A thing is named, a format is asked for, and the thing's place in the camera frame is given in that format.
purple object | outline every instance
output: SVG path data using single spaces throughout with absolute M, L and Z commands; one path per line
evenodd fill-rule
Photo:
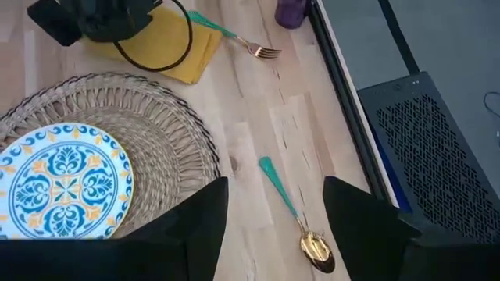
M 278 7 L 274 13 L 276 22 L 288 29 L 300 27 L 309 2 L 310 0 L 278 0 Z

teal fork handle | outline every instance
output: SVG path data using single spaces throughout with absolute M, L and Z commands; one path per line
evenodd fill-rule
M 222 32 L 222 34 L 225 37 L 238 38 L 238 36 L 236 34 L 230 32 L 229 30 L 225 29 L 224 27 L 216 25 L 215 23 L 211 22 L 209 19 L 205 18 L 199 12 L 189 11 L 189 12 L 187 12 L 187 14 L 189 15 L 189 19 L 194 23 L 198 23 L 198 24 L 201 24 L 203 26 L 210 27 L 214 30 L 218 30 L 218 31 Z
M 264 156 L 259 160 L 260 168 L 264 171 L 267 177 L 271 180 L 274 187 L 278 190 L 281 197 L 283 198 L 284 203 L 290 209 L 291 214 L 298 219 L 297 210 L 295 210 L 294 205 L 291 203 L 290 198 L 288 197 L 287 191 L 284 189 L 283 184 L 281 183 L 280 177 L 276 173 L 273 162 L 271 158 Z

rattan placemat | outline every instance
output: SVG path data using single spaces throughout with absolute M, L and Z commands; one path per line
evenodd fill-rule
M 113 237 L 152 221 L 220 176 L 209 131 L 187 102 L 144 77 L 73 77 L 24 99 L 0 119 L 0 151 L 53 123 L 86 123 L 114 136 L 134 170 L 132 205 Z

yellow napkin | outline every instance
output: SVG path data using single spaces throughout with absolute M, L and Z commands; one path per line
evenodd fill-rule
M 188 25 L 184 17 L 162 6 L 153 10 L 151 15 L 153 21 L 145 29 L 120 44 L 136 62 L 158 68 L 176 62 L 184 53 L 189 41 Z M 187 84 L 197 83 L 219 46 L 221 37 L 220 31 L 193 23 L 193 45 L 189 55 L 179 66 L 162 74 Z M 111 43 L 85 40 L 85 44 L 100 55 L 124 60 Z

plate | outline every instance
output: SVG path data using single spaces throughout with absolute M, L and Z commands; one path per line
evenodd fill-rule
M 134 174 L 105 131 L 59 123 L 0 154 L 0 238 L 108 238 L 130 207 Z

